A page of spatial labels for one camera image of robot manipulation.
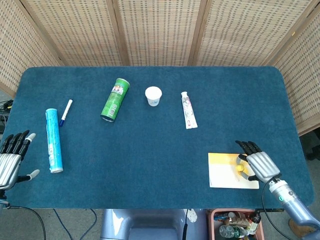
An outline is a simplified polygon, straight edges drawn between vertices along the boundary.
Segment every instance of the blue cylindrical container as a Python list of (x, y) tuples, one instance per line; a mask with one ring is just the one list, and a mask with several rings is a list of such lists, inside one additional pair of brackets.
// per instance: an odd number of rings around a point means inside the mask
[(60, 173), (64, 169), (62, 166), (57, 109), (47, 109), (45, 111), (45, 118), (46, 134), (48, 137), (49, 169), (52, 174)]

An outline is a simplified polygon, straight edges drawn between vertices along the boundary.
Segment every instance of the blue table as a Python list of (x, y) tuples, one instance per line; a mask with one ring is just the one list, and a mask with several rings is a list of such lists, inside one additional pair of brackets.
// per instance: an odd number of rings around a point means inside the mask
[[(131, 84), (115, 122), (100, 113), (116, 78)], [(162, 98), (150, 107), (145, 89)], [(198, 128), (185, 128), (187, 91)], [(46, 118), (73, 104), (60, 141), (64, 171), (49, 171)], [(209, 187), (208, 153), (241, 153), (254, 141), (306, 205), (313, 186), (283, 77), (274, 67), (36, 67), (22, 76), (4, 137), (37, 134), (20, 174), (40, 169), (6, 194), (31, 208), (261, 208), (259, 190)], [(268, 192), (267, 208), (280, 205)]]

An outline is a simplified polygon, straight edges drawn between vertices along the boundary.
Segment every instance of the plastic bottle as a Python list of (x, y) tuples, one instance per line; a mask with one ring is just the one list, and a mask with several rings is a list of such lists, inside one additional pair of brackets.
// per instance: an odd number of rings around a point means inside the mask
[(219, 233), (222, 237), (226, 239), (232, 239), (232, 238), (243, 238), (245, 236), (249, 235), (249, 232), (245, 230), (241, 226), (228, 226), (228, 225), (222, 225), (219, 228)]
[(251, 235), (256, 234), (256, 231), (257, 231), (257, 228), (258, 228), (260, 221), (261, 221), (261, 216), (260, 216), (259, 211), (256, 210), (256, 211), (250, 213), (250, 215), (249, 215), (250, 227), (248, 227), (249, 234), (251, 234)]

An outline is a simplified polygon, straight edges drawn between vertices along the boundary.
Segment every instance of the floor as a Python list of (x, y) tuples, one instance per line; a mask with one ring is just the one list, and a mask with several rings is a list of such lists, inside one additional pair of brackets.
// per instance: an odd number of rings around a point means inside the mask
[[(310, 132), (300, 138), (304, 153), (310, 153), (311, 148), (319, 145), (320, 140), (313, 132)], [(314, 186), (315, 200), (310, 206), (313, 214), (320, 219), (320, 161), (308, 160), (307, 165), (310, 171), (311, 179)], [(43, 219), (47, 240), (69, 240), (69, 236), (61, 226), (52, 209), (36, 209)], [(82, 234), (94, 222), (94, 214), (89, 209), (57, 209), (61, 220), (71, 233), (73, 240), (79, 240)], [(88, 232), (83, 240), (98, 240), (102, 228), (103, 210), (95, 209), (97, 222)], [(270, 217), (275, 225), (291, 237), (293, 240), (298, 238), (293, 235), (288, 226), (289, 216), (286, 212), (270, 213)], [(266, 240), (285, 239), (279, 235), (268, 222), (266, 216), (262, 214), (263, 231)], [(132, 232), (130, 240), (143, 240), (141, 230), (136, 229)], [(161, 232), (161, 229), (155, 229), (153, 234), (149, 234), (144, 239), (160, 240), (171, 239), (174, 232)], [(0, 240), (41, 240), (43, 239), (42, 228), (37, 217), (24, 209), (4, 209), (0, 213)]]

